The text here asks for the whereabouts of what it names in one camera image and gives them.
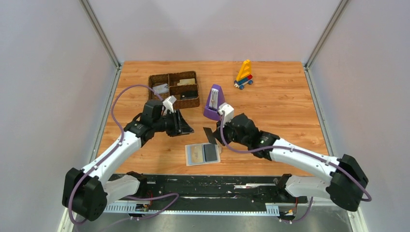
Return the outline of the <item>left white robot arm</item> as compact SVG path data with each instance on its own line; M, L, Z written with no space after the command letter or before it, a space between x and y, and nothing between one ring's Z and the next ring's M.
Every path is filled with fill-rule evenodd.
M107 205L127 196L147 196L147 178L128 172L120 179L110 177L130 155L142 148L157 132L170 137L193 133L194 130L173 108L174 96L163 101L149 100L142 113L125 128L118 139L93 162L78 170L71 168L65 176L63 206L89 221L96 220Z

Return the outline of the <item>white card holder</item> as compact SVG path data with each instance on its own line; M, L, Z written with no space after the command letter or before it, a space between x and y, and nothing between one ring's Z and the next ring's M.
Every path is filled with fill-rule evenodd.
M211 143L185 145L186 165L204 165L220 162L222 148Z

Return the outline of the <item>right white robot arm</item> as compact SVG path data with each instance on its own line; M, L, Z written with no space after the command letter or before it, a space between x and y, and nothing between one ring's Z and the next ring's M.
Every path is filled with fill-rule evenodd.
M212 144L221 143L233 152L250 153L257 158L285 163L310 173L311 177L282 175L279 186L293 197L329 199L352 212L357 211L361 202L372 201L366 190L368 177L350 155L338 158L301 148L278 135L258 129L245 114L230 120L222 118L215 130L205 128L204 131Z

